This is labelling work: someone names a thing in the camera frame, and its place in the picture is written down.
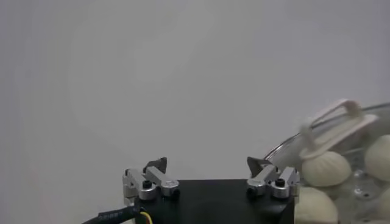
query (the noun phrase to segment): white plastic handle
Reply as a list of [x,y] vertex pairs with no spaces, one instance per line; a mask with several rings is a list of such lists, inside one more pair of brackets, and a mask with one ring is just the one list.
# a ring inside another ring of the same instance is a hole
[[324,110],[320,111],[314,117],[309,117],[301,126],[300,133],[303,136],[304,140],[307,142],[308,150],[315,151],[319,146],[316,144],[313,132],[311,129],[313,126],[329,114],[335,112],[337,109],[344,107],[347,110],[347,114],[351,119],[356,119],[358,117],[364,119],[363,112],[358,103],[348,99],[341,99]]

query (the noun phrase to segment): white wall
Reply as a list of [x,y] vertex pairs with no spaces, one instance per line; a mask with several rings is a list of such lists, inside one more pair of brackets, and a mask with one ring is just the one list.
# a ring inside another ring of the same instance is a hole
[[121,207],[121,174],[245,178],[339,97],[388,101],[389,1],[3,0],[0,223]]

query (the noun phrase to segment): white bun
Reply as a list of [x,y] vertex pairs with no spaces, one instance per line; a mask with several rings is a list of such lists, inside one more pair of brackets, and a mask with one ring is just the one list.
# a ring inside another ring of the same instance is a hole
[[295,206],[295,224],[337,224],[338,212],[332,200],[312,187],[301,187]]
[[351,175],[348,161],[335,152],[307,159],[302,164],[303,178],[312,186],[328,187],[341,184]]
[[390,135],[376,140],[364,159],[367,173],[383,181],[390,181]]

